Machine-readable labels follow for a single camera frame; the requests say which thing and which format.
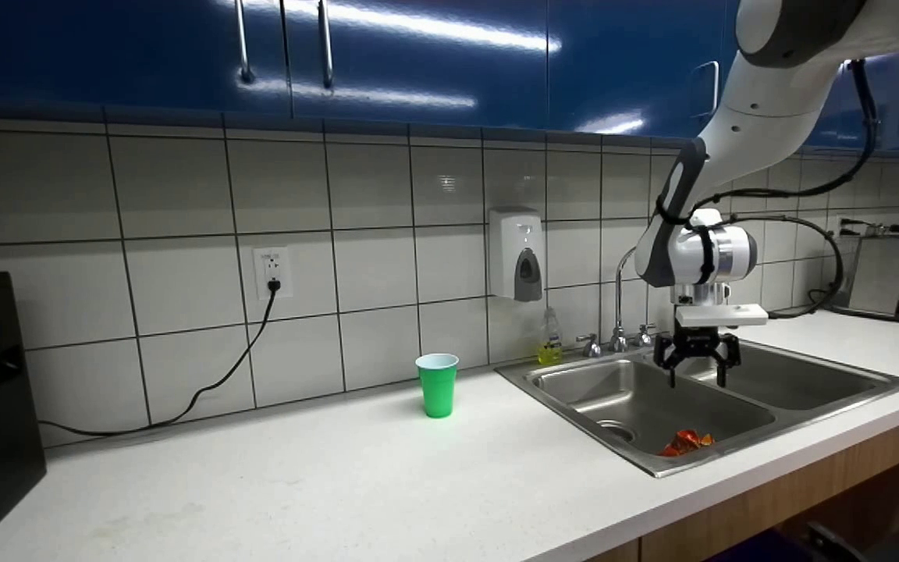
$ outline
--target black cable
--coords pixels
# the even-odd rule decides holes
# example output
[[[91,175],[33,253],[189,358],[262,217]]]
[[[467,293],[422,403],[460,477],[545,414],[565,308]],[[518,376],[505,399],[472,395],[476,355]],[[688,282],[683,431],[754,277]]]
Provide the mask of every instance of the black cable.
[[[808,191],[741,187],[741,191],[730,191],[730,195],[707,198],[693,211],[699,211],[707,204],[716,204],[716,199],[725,199],[725,198],[789,199],[789,198],[832,195],[832,191],[848,186],[862,171],[862,165],[876,154],[876,139],[881,139],[876,101],[873,101],[873,90],[872,90],[867,75],[866,75],[866,60],[853,60],[848,71],[853,71],[853,81],[857,81],[857,94],[860,94],[860,105],[862,105],[862,130],[866,130],[866,145],[862,145],[862,154],[860,154],[853,168],[847,168],[844,175],[837,175],[837,179],[832,179],[832,182],[824,182],[819,187],[808,187]]]
[[[829,242],[832,253],[835,253],[835,282],[829,284],[824,297],[808,304],[808,307],[772,308],[768,319],[811,315],[811,312],[824,308],[841,293],[841,287],[847,284],[844,253],[841,253],[835,233],[829,233],[814,223],[805,223],[805,218],[797,218],[797,217],[728,217],[728,223],[721,223],[721,226],[737,226],[737,223],[792,223],[792,226],[819,230]]]
[[[89,431],[89,429],[59,425],[59,421],[50,421],[50,418],[40,418],[37,425],[55,429],[55,431],[68,431],[68,433],[81,433],[81,436],[98,436],[98,442],[126,436],[126,433],[143,433],[143,431],[179,425],[183,416],[191,416],[197,409],[204,395],[224,389],[235,377],[235,372],[242,369],[242,363],[253,353],[253,347],[259,344],[259,339],[262,339],[262,332],[268,326],[268,315],[272,315],[277,290],[282,290],[282,282],[268,282],[268,304],[266,304],[266,312],[262,312],[257,339],[245,347],[237,363],[219,381],[200,389],[179,416],[152,421],[152,425],[127,429],[127,431]]]

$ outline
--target soap dispenser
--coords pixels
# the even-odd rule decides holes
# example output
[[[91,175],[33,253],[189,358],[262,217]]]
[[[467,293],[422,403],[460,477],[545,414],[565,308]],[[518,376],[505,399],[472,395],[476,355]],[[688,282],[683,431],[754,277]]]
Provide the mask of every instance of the soap dispenser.
[[[489,214],[489,293],[504,300],[542,297],[542,223],[537,214]]]

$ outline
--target white tile wall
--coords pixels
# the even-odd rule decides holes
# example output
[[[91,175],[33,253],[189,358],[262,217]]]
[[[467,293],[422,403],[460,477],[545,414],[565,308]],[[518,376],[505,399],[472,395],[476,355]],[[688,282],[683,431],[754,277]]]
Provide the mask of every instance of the white tile wall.
[[[13,272],[43,418],[158,421],[257,335],[253,251],[290,257],[286,290],[237,377],[197,418],[413,381],[420,353],[528,363],[542,312],[571,344],[613,335],[614,262],[675,154],[560,141],[126,129],[0,119],[0,269]],[[847,155],[792,155],[735,186],[808,187]],[[488,297],[485,217],[545,214],[545,297]],[[797,204],[728,199],[737,214]],[[899,218],[899,159],[808,199],[802,218]],[[737,300],[792,307],[832,266],[789,226],[745,226],[762,266]],[[668,290],[626,272],[626,332],[664,326]]]

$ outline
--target kitchen counter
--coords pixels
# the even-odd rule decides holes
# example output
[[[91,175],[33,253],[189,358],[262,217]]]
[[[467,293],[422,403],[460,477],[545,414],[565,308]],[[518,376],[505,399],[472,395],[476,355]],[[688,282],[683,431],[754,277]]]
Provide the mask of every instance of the kitchen counter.
[[[899,326],[811,315],[762,342],[899,376]],[[584,560],[899,429],[899,395],[651,477],[499,376],[452,418],[416,383],[59,451],[0,562]]]

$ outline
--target sink basin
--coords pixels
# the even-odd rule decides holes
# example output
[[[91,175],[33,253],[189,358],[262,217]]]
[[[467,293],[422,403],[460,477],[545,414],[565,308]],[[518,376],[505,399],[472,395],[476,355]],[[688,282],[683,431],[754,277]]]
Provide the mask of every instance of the sink basin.
[[[656,477],[899,392],[892,376],[754,344],[743,347],[743,367],[730,369],[728,389],[696,363],[683,372],[672,389],[651,351],[636,351],[551,369],[504,369],[504,377]],[[699,431],[716,445],[662,455],[679,431]]]

